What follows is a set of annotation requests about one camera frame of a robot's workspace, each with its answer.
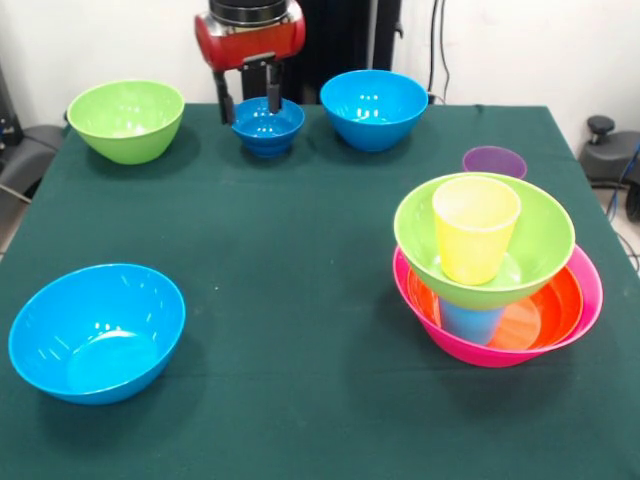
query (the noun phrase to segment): dark blue bowl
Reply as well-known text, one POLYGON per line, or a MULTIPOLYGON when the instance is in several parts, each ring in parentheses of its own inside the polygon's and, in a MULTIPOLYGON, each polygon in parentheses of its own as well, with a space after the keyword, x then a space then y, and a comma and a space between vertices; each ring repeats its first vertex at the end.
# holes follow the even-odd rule
POLYGON ((396 145, 429 104, 420 84, 385 70, 357 70, 329 80, 320 91, 333 127, 353 148, 380 152, 396 145))
POLYGON ((244 146, 258 157, 272 158, 286 153, 304 123, 304 111, 282 99, 282 109, 269 112, 266 97, 251 98, 236 106, 233 131, 244 146))
POLYGON ((34 387, 72 403, 102 405, 147 387, 169 362, 185 323, 178 287, 130 264, 65 275, 22 308, 9 356, 34 387))

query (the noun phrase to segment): cup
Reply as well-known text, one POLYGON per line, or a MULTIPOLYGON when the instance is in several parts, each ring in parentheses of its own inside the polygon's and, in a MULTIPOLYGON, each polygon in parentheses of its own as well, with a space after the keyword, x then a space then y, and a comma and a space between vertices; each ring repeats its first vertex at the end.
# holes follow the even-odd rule
POLYGON ((465 172, 490 172, 524 178, 527 162, 516 152, 502 147, 483 146, 469 150, 462 158, 465 172))
POLYGON ((505 307, 494 310, 467 310, 438 299, 442 328, 458 338, 487 345, 500 325, 505 307))
POLYGON ((442 271, 454 282, 481 285, 500 270, 522 205, 499 180, 468 174, 433 195, 442 271))

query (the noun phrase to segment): white wall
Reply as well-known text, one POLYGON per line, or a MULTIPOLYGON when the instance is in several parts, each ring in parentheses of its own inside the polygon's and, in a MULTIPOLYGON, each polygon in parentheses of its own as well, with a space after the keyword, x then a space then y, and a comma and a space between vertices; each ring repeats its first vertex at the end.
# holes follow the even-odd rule
MULTIPOLYGON (((403 0, 406 35, 394 60, 425 85, 431 4, 403 0)), ((0 0, 0 62, 22 122, 60 122, 82 90, 127 77, 214 101, 193 33, 206 8, 206 0, 0 0)), ((639 0, 448 0, 445 21, 451 103, 548 105, 574 150, 593 113, 640 128, 639 0)), ((228 76, 239 99, 239 75, 228 76)))
MULTIPOLYGON (((95 84, 151 78, 187 101, 216 99, 193 19, 207 0, 0 0, 0 63, 25 126, 61 123, 95 84)), ((241 98, 240 75, 227 74, 241 98)))
MULTIPOLYGON (((425 86, 431 8, 403 0, 394 58, 425 86)), ((640 1, 449 0, 445 13, 450 103, 547 105, 574 151, 594 113, 640 129, 640 1)))

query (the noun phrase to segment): table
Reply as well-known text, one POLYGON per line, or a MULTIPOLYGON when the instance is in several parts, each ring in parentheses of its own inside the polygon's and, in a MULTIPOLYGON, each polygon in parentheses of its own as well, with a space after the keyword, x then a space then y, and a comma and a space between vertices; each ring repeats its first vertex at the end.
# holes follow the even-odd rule
POLYGON ((378 155, 306 113, 276 161, 242 151, 211 105, 139 167, 69 135, 0 264, 0 478, 638 478, 640 288, 548 110, 432 107, 378 155), (400 200, 481 144, 528 160, 605 288, 585 338, 503 370, 440 351, 391 271, 400 200), (40 287, 102 262, 169 275, 187 326, 148 390, 78 407, 22 381, 6 339, 40 287))

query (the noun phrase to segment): green bowl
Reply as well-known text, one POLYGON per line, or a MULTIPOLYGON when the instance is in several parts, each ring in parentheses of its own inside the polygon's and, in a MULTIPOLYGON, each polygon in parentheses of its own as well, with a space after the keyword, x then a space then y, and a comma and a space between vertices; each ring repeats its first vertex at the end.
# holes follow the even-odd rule
POLYGON ((476 172, 438 177, 414 189, 396 211, 394 231, 398 246, 422 281, 446 301, 471 310, 504 307, 535 293, 569 261, 576 237, 569 214, 544 190, 513 177, 476 172), (456 283, 440 268, 431 203, 442 183, 471 175, 506 183, 522 202, 498 275, 476 286, 456 283))
POLYGON ((79 95, 67 119, 98 153, 116 163, 137 165, 164 153, 183 112, 184 98, 175 88, 148 80, 123 80, 79 95))

